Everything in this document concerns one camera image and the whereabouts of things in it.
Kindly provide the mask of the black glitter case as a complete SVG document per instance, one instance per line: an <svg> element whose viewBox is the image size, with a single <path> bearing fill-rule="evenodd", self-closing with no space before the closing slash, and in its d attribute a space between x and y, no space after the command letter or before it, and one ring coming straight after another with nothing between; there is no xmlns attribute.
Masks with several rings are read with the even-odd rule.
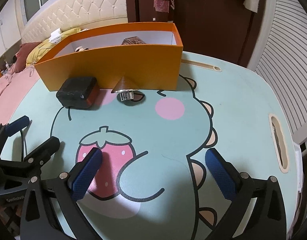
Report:
<svg viewBox="0 0 307 240"><path fill-rule="evenodd" d="M96 101L99 92L95 77L72 77L62 84L56 97L64 107L88 109Z"/></svg>

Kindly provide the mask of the cream tufted headboard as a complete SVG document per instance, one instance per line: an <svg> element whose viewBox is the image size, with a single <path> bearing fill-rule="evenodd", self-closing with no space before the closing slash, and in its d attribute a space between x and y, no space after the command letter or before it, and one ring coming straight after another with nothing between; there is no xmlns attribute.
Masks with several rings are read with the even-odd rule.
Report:
<svg viewBox="0 0 307 240"><path fill-rule="evenodd" d="M56 29L96 28L128 21L126 0L57 0L20 28L23 43L43 41Z"/></svg>

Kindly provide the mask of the white louvered closet door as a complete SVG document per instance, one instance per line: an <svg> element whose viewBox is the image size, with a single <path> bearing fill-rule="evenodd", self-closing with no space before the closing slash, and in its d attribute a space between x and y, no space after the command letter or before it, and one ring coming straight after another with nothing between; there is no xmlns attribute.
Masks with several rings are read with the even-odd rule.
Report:
<svg viewBox="0 0 307 240"><path fill-rule="evenodd" d="M273 89L293 141L307 140L307 11L299 0L265 0L248 69Z"/></svg>

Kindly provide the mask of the white charger adapter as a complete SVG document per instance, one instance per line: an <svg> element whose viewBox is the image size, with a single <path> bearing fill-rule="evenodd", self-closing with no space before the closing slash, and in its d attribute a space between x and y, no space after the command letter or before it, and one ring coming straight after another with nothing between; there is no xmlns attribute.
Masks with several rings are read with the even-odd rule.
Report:
<svg viewBox="0 0 307 240"><path fill-rule="evenodd" d="M53 31L49 37L49 42L51 44L58 44L61 41L61 29L58 28L55 31Z"/></svg>

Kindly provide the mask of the orange cardboard box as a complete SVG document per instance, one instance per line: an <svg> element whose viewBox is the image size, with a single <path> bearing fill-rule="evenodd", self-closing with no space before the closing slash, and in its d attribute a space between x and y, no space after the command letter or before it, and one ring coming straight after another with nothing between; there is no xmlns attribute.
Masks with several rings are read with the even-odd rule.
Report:
<svg viewBox="0 0 307 240"><path fill-rule="evenodd" d="M137 36L145 44L122 45ZM83 46L89 50L75 52ZM50 91L70 77L93 76L100 88L113 89L124 77L136 89L176 90L183 44L173 23L108 25L70 35L35 64Z"/></svg>

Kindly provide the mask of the dark red pillow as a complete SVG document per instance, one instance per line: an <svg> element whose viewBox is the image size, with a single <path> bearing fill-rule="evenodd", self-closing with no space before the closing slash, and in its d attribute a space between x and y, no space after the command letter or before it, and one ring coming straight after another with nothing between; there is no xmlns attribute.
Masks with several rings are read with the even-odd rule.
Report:
<svg viewBox="0 0 307 240"><path fill-rule="evenodd" d="M26 67L26 60L30 52L36 48L40 42L30 42L30 43L23 43L20 46L19 51L16 54L16 63L14 67L14 72L19 73L23 71Z"/></svg>

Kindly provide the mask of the dark brown wooden door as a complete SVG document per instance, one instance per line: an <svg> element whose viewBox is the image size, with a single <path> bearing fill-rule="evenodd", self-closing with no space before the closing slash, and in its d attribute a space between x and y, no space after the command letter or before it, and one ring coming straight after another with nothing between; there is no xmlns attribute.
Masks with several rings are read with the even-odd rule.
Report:
<svg viewBox="0 0 307 240"><path fill-rule="evenodd" d="M155 12L154 0L126 0L129 22L172 22L183 49L246 67L252 57L264 14L245 0L169 0L169 12Z"/></svg>

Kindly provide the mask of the white haired doll figurine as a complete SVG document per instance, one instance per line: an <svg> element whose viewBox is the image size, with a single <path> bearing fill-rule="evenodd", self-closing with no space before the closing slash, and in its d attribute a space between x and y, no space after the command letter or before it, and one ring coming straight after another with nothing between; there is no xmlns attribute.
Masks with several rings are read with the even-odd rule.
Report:
<svg viewBox="0 0 307 240"><path fill-rule="evenodd" d="M89 48L86 48L86 47L83 47L83 46L78 46L77 48L75 48L75 52L85 51L85 50L89 50Z"/></svg>

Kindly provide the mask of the brown playing card box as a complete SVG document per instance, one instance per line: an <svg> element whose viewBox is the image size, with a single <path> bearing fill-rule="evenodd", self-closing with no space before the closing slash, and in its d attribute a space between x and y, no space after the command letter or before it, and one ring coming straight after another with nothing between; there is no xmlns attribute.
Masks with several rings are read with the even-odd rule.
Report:
<svg viewBox="0 0 307 240"><path fill-rule="evenodd" d="M130 44L145 44L145 42L137 36L123 39L122 45L130 45Z"/></svg>

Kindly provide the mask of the yellow pillow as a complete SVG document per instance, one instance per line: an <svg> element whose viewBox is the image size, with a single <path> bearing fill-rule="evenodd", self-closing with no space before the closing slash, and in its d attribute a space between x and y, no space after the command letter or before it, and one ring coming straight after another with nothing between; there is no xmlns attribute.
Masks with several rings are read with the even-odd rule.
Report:
<svg viewBox="0 0 307 240"><path fill-rule="evenodd" d="M67 31L64 31L60 34L59 37L54 39L52 42L49 41L49 38L38 44L27 56L26 58L26 67L33 66L37 63L47 52L49 52L56 44L64 40L66 37L79 33L81 28L73 28Z"/></svg>

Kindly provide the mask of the pink bed blanket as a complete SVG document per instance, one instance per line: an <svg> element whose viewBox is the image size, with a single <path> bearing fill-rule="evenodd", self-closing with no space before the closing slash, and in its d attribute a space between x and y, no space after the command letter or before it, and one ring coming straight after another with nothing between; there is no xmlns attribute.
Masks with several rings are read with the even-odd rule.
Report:
<svg viewBox="0 0 307 240"><path fill-rule="evenodd" d="M11 119L20 102L40 79L35 68L26 68L8 79L0 79L0 124Z"/></svg>

